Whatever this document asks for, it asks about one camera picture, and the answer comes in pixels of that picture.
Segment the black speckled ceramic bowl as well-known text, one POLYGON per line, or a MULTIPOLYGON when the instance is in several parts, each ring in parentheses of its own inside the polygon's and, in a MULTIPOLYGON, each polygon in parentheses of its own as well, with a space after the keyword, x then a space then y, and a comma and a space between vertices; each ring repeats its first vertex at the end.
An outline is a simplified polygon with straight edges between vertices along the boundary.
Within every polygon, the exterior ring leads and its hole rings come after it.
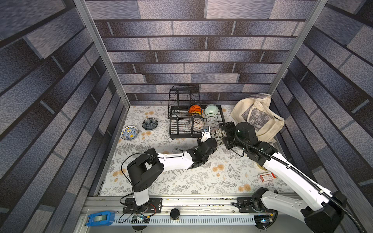
POLYGON ((217 145, 223 145, 223 139, 226 137, 226 132, 221 129, 213 130, 211 133, 211 137, 216 140, 217 145))

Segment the white lattice pattern bowl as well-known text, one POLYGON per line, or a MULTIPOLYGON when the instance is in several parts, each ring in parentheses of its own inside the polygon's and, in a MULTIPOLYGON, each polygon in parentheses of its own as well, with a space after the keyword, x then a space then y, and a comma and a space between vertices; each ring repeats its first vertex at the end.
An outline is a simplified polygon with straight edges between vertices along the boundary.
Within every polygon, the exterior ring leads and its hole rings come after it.
POLYGON ((192 117, 188 120, 188 126, 191 130, 200 132, 205 126, 205 121, 202 117, 192 117))

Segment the black wire dish rack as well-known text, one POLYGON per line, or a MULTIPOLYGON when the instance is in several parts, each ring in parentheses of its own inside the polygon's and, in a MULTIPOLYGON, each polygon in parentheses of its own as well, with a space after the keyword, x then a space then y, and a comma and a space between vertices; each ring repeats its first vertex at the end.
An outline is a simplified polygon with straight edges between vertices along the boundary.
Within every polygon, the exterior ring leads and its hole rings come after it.
POLYGON ((208 105, 201 101, 199 88, 195 85, 174 85, 169 91, 168 119, 171 139, 201 138, 203 127, 211 131, 225 123, 222 107, 208 113, 208 105))

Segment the pale green ceramic bowl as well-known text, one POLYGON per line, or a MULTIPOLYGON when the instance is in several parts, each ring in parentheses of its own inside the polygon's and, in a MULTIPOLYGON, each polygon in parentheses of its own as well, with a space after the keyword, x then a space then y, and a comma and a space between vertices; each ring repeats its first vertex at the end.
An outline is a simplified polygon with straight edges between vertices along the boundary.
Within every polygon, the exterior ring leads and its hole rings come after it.
POLYGON ((217 115, 219 112, 220 112, 219 108, 214 104, 209 104, 204 109, 204 113, 206 116, 217 115))

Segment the orange plastic bowl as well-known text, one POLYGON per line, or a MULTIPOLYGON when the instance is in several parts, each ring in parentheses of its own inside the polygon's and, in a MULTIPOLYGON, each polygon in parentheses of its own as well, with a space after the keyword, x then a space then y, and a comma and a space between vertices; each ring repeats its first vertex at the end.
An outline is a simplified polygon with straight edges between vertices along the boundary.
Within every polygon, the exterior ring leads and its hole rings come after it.
POLYGON ((193 115, 193 114, 199 114, 201 115, 202 114, 202 108, 201 106, 199 105, 193 105, 190 107, 190 109, 188 110, 189 114, 193 115))

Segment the dark grey-blue ceramic bowl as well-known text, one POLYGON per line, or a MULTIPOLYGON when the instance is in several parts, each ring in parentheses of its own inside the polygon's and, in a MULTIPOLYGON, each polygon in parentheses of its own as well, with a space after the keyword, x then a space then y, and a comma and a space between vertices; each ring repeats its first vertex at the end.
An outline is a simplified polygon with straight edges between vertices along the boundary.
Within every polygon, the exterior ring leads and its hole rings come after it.
POLYGON ((158 126, 158 120, 154 117, 146 118, 142 123, 142 128, 146 131, 152 131, 158 126))

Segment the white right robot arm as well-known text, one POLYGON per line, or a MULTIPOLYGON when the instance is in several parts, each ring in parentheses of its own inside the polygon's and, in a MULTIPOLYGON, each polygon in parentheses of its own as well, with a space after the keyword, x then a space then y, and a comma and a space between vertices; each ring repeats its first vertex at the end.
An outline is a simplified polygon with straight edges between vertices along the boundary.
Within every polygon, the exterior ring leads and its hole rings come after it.
POLYGON ((220 129, 226 133, 222 140, 228 150, 234 147, 242 149, 249 159, 272 172, 301 197, 297 200, 259 188, 251 197, 256 211, 269 209, 282 212, 302 221, 314 233, 332 233, 348 216, 359 232, 364 231, 346 209, 347 198, 340 191, 332 192, 314 182, 271 144, 259 141, 251 124, 227 122, 221 123, 220 129))

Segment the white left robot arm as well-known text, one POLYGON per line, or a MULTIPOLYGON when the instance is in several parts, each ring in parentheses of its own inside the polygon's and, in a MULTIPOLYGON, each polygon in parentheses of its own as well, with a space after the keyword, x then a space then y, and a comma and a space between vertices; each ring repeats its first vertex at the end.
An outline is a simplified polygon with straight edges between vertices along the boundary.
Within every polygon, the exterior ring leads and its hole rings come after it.
POLYGON ((127 165, 127 172, 133 189, 136 206, 142 207, 150 202, 148 189, 166 171, 190 170, 205 164, 210 155, 217 150, 214 138, 198 140, 198 145, 179 154, 162 154, 155 149, 141 153, 127 165))

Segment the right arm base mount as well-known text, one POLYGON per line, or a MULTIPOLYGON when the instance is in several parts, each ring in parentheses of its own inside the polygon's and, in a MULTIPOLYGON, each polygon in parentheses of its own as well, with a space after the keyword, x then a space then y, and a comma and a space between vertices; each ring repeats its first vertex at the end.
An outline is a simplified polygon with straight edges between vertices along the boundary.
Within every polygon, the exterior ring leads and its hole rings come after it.
POLYGON ((275 211, 272 209, 267 209, 266 207, 256 207, 253 202, 252 198, 237 198, 236 203, 232 203, 234 207, 236 207, 240 213, 263 213, 263 214, 274 214, 275 211))

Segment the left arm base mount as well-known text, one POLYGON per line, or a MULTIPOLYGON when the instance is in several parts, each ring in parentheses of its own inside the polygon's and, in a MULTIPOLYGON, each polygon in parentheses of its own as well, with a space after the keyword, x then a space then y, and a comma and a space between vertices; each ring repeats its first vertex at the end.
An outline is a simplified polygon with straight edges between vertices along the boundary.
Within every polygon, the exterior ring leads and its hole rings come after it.
POLYGON ((149 213, 160 214, 162 210, 162 198, 150 198, 149 201, 141 206, 137 206, 134 198, 127 198, 124 202, 123 213, 149 213))

